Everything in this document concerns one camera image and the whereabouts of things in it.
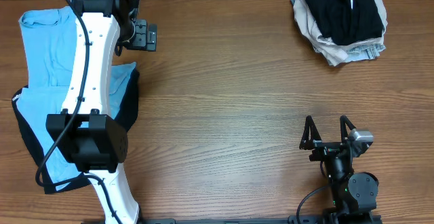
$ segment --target white garment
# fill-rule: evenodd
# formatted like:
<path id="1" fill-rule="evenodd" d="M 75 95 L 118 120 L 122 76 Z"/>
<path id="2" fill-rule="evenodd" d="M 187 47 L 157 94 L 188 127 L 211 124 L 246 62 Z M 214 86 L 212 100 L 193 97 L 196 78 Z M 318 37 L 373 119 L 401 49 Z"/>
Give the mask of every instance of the white garment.
<path id="1" fill-rule="evenodd" d="M 352 43 L 351 45 L 336 45 L 331 37 L 322 37 L 317 22 L 309 10 L 305 0 L 294 1 L 294 18 L 302 35 L 304 35 L 312 43 L 314 49 L 322 53 L 329 64 L 336 66 L 342 62 L 353 61 L 347 51 L 352 50 L 357 46 L 372 44 L 383 45 L 384 34 L 386 33 L 387 26 L 386 8 L 384 7 L 382 0 L 375 0 L 375 4 L 377 5 L 378 14 L 380 15 L 384 27 L 382 31 L 382 37 L 358 41 Z"/>

